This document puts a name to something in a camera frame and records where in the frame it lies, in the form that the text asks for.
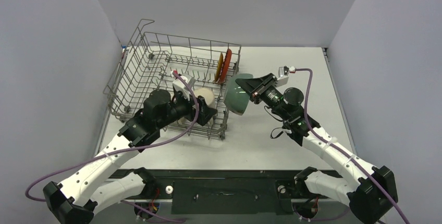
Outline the yellow patterned plate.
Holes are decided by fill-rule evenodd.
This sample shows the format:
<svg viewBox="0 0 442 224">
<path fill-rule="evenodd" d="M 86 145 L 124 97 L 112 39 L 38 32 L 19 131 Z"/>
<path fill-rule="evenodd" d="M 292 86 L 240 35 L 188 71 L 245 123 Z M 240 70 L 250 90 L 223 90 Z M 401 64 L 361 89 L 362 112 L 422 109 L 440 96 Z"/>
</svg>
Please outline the yellow patterned plate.
<svg viewBox="0 0 442 224">
<path fill-rule="evenodd" d="M 223 55 L 223 53 L 220 53 L 218 63 L 217 63 L 217 69 L 215 72 L 215 78 L 213 81 L 214 83 L 218 83 L 218 81 L 219 81 L 220 74 L 221 74 L 222 67 L 223 67 L 223 63 L 224 63 L 224 55 Z"/>
</svg>

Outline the red plastic plate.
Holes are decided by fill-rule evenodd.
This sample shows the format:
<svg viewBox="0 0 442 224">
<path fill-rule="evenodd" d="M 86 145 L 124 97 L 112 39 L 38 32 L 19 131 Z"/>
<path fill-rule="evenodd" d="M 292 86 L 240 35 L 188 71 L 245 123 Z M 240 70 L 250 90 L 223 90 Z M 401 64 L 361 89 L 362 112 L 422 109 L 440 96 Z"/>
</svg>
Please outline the red plastic plate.
<svg viewBox="0 0 442 224">
<path fill-rule="evenodd" d="M 226 76 L 227 76 L 228 68 L 229 68 L 229 65 L 230 65 L 231 57 L 232 57 L 232 50 L 228 49 L 227 52 L 226 52 L 224 61 L 223 61 L 222 69 L 220 71 L 220 76 L 219 76 L 219 79 L 218 79 L 218 83 L 219 84 L 224 83 L 225 80 L 226 80 Z"/>
</svg>

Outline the white bowl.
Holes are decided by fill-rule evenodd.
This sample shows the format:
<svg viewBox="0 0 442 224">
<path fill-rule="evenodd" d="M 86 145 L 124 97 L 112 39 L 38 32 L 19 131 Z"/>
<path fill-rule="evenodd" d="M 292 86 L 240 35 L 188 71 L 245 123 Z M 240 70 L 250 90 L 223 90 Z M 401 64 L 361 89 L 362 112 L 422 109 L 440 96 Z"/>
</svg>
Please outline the white bowl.
<svg viewBox="0 0 442 224">
<path fill-rule="evenodd" d="M 249 95 L 237 84 L 237 79 L 251 79 L 250 73 L 239 73 L 232 76 L 226 85 L 225 106 L 234 114 L 242 116 L 249 103 Z"/>
</svg>

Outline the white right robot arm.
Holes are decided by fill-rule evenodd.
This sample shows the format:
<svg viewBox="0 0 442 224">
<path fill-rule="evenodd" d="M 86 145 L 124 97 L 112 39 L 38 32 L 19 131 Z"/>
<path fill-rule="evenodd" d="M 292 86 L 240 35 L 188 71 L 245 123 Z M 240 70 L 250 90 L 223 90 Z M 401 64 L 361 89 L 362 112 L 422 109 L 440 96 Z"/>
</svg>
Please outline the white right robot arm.
<svg viewBox="0 0 442 224">
<path fill-rule="evenodd" d="M 377 223 L 398 202 L 394 173 L 386 166 L 362 160 L 350 152 L 302 107 L 304 94 L 297 88 L 277 89 L 272 74 L 260 78 L 236 78 L 249 100 L 265 103 L 280 118 L 282 130 L 303 148 L 331 166 L 338 178 L 309 167 L 295 177 L 294 189 L 300 196 L 319 194 L 346 206 L 362 223 Z"/>
</svg>

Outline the cream mug with floral print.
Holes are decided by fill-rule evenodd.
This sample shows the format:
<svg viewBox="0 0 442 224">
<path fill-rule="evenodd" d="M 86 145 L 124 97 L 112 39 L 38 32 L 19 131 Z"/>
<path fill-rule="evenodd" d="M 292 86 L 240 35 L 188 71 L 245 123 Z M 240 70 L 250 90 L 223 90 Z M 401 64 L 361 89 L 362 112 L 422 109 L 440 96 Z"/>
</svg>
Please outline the cream mug with floral print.
<svg viewBox="0 0 442 224">
<path fill-rule="evenodd" d="M 216 108 L 215 95 L 211 89 L 208 88 L 198 88 L 194 90 L 195 96 L 202 96 L 210 108 Z"/>
</svg>

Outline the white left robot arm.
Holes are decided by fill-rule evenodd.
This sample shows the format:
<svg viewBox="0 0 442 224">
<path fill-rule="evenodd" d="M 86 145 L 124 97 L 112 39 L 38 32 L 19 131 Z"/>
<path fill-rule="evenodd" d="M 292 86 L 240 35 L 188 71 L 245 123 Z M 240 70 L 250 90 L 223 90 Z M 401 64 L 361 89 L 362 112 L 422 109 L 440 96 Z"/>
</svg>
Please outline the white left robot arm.
<svg viewBox="0 0 442 224">
<path fill-rule="evenodd" d="M 155 177 L 145 168 L 133 169 L 125 177 L 104 184 L 124 163 L 160 137 L 160 130 L 179 119 L 195 120 L 204 126 L 217 113 L 212 91 L 199 88 L 195 96 L 181 91 L 174 95 L 154 90 L 143 108 L 113 137 L 96 160 L 60 183 L 43 188 L 49 210 L 60 223 L 90 223 L 103 209 L 128 197 L 149 198 L 157 189 Z"/>
</svg>

